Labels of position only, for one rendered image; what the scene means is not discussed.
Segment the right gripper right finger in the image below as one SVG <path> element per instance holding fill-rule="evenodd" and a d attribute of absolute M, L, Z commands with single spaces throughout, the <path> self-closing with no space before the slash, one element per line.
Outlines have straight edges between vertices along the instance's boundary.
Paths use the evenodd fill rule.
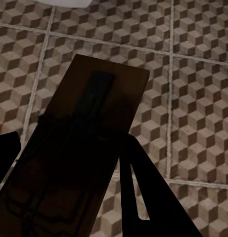
<path fill-rule="evenodd" d="M 123 237 L 203 237 L 137 139 L 119 132 Z M 149 220 L 138 217 L 131 165 Z"/>

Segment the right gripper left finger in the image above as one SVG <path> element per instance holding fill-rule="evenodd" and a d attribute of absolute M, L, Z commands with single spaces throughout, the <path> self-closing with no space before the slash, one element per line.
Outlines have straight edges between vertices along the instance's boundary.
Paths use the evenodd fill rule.
<path fill-rule="evenodd" d="M 0 184 L 21 151 L 17 131 L 0 135 Z"/>

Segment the mousetrap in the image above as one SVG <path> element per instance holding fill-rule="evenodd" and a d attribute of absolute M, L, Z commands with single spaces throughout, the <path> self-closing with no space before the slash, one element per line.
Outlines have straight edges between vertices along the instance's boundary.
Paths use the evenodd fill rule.
<path fill-rule="evenodd" d="M 150 70 L 76 54 L 0 190 L 0 237 L 89 237 Z"/>

